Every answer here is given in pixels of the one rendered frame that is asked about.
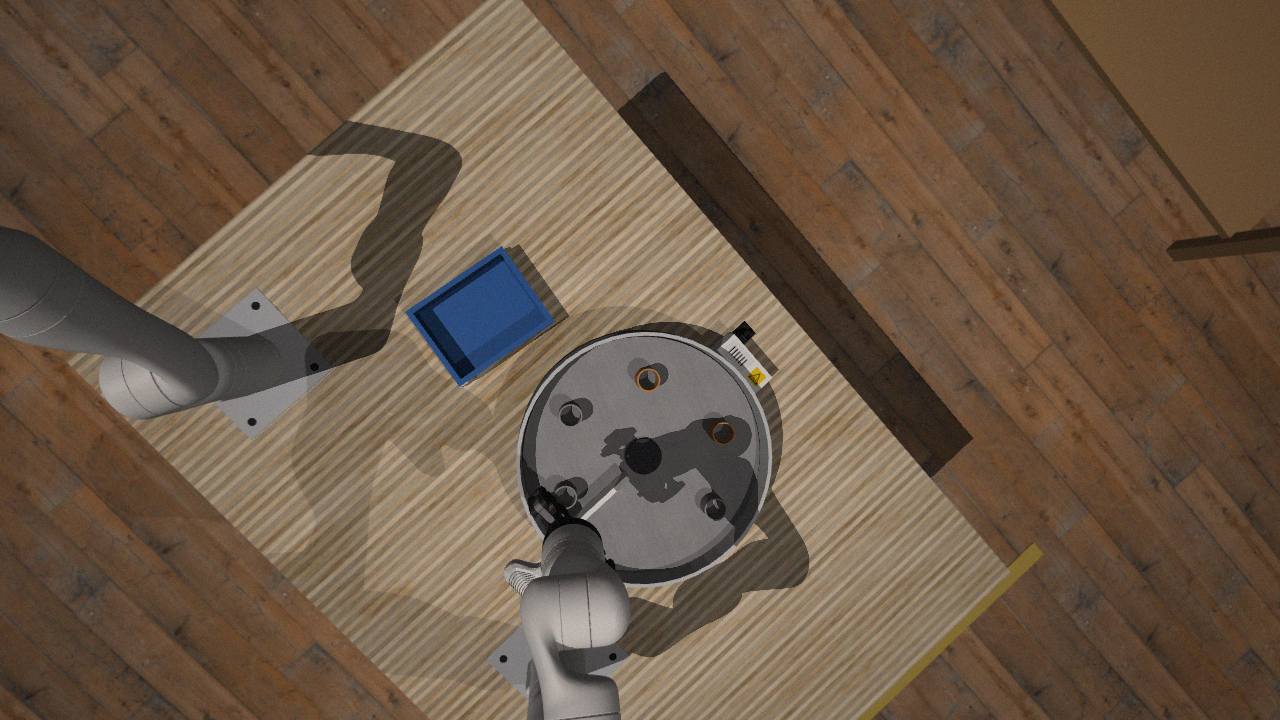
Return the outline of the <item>blue open crate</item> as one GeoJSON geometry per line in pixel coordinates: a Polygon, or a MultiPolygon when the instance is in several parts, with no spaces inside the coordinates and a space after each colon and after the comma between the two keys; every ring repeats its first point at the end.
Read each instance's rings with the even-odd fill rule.
{"type": "Polygon", "coordinates": [[[458,386],[554,322],[502,246],[404,313],[458,386]]]}

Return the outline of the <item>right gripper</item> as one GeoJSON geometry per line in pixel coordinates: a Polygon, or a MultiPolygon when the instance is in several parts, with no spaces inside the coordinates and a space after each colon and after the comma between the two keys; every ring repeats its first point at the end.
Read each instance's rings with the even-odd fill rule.
{"type": "MultiPolygon", "coordinates": [[[[568,524],[580,524],[593,529],[602,541],[600,533],[590,523],[581,518],[572,518],[567,509],[562,503],[557,502],[557,495],[554,492],[547,491],[545,487],[540,486],[532,495],[529,496],[529,512],[532,518],[541,515],[541,523],[547,528],[547,536],[544,537],[543,544],[545,543],[548,536],[559,527],[568,524]],[[549,507],[553,503],[553,509],[549,507]],[[563,512],[564,518],[561,515],[563,512]],[[564,520],[563,520],[564,519],[564,520]]],[[[541,550],[543,550],[541,544],[541,550]]]]}

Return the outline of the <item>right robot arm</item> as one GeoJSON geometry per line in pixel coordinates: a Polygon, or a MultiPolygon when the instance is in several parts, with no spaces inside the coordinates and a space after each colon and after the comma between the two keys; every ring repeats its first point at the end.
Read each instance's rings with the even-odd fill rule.
{"type": "Polygon", "coordinates": [[[585,665],[584,648],[620,641],[631,618],[628,592],[605,564],[596,533],[580,524],[559,527],[543,544],[540,562],[513,559],[503,577],[521,596],[532,653],[526,720],[621,720],[614,680],[586,674],[585,665]]]}

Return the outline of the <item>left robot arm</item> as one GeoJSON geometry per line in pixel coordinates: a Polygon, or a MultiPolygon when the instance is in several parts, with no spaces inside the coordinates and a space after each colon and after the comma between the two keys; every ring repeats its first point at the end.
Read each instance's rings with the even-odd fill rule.
{"type": "Polygon", "coordinates": [[[99,369],[102,396],[138,420],[268,389],[283,370],[271,341],[193,338],[131,304],[42,240],[3,225],[0,333],[27,345],[108,356],[99,369]]]}

